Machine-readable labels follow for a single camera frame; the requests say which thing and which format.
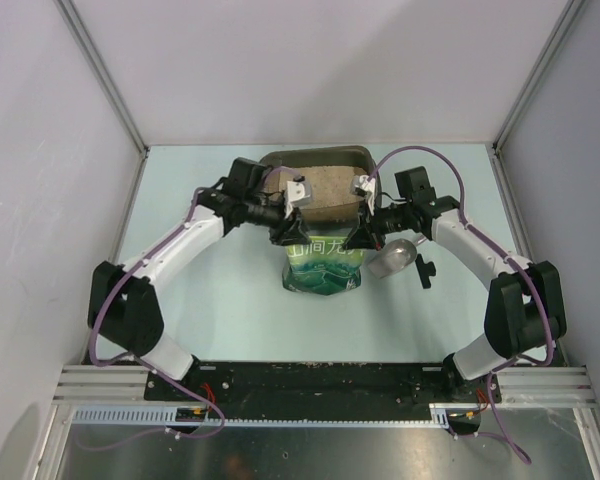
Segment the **black bag clip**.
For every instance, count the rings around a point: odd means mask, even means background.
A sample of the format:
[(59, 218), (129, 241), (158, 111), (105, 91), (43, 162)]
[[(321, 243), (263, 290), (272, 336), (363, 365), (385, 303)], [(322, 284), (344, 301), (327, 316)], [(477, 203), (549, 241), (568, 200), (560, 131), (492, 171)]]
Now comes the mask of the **black bag clip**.
[(418, 254), (415, 264), (422, 288), (424, 290), (431, 289), (431, 279), (437, 275), (435, 263), (433, 261), (426, 261), (422, 254)]

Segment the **metal scoop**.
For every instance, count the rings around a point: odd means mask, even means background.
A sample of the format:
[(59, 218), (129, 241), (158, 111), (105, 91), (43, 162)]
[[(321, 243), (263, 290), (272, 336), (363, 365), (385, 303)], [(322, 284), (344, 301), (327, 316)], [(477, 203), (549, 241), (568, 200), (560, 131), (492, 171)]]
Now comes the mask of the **metal scoop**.
[(392, 240), (367, 262), (367, 268), (378, 279), (394, 275), (416, 261), (418, 247), (427, 241), (422, 234)]

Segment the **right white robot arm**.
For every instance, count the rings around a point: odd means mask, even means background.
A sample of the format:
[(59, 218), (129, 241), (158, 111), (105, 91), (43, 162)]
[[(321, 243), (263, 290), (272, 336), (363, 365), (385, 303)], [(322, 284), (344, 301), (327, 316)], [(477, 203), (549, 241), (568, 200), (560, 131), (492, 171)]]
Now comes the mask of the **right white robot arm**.
[(351, 190), (362, 201), (345, 249), (376, 250), (368, 268), (377, 278), (415, 264), (428, 289), (434, 265), (422, 260), (414, 242), (386, 239), (411, 230), (451, 253), (488, 292), (482, 334), (443, 360), (443, 393), (453, 401), (466, 400), (476, 391), (477, 379), (525, 358), (530, 349), (545, 347), (544, 361), (551, 363), (554, 343), (566, 332), (556, 267), (506, 251), (466, 217), (459, 200), (436, 194), (424, 168), (399, 172), (395, 179), (402, 200), (387, 207), (376, 204), (375, 178), (353, 179)]

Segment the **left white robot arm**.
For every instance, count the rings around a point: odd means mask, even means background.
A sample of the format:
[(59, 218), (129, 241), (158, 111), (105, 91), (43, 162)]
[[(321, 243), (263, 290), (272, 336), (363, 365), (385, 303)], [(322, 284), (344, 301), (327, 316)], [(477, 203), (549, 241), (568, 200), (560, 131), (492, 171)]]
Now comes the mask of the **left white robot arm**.
[(213, 186), (196, 188), (184, 218), (153, 246), (123, 264), (104, 261), (95, 268), (88, 317), (92, 364), (115, 363), (97, 355), (97, 341), (105, 338), (124, 356), (165, 375), (177, 398), (194, 397), (201, 387), (192, 369), (196, 358), (167, 333), (160, 293), (206, 248), (244, 223), (268, 228), (274, 245), (309, 243), (301, 209), (311, 200), (310, 182), (299, 171), (245, 158), (235, 159)]

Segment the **brown litter box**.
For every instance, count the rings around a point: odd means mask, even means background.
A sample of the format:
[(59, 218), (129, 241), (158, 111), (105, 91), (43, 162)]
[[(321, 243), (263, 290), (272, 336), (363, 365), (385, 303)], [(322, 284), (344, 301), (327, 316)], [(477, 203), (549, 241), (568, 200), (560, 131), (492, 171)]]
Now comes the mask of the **brown litter box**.
[(289, 167), (308, 180), (312, 201), (300, 210), (315, 230), (356, 224), (362, 198), (351, 192), (352, 181), (355, 176), (370, 174), (376, 166), (369, 150), (359, 145), (274, 151), (260, 163)]

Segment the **green litter bag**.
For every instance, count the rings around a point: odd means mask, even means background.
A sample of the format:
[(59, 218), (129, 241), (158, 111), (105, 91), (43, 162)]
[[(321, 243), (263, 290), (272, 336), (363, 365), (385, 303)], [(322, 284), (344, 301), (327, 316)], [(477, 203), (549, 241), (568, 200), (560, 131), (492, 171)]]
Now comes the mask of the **green litter bag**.
[(344, 249), (342, 236), (311, 236), (311, 243), (285, 248), (282, 285), (292, 292), (330, 296), (361, 285), (362, 249)]

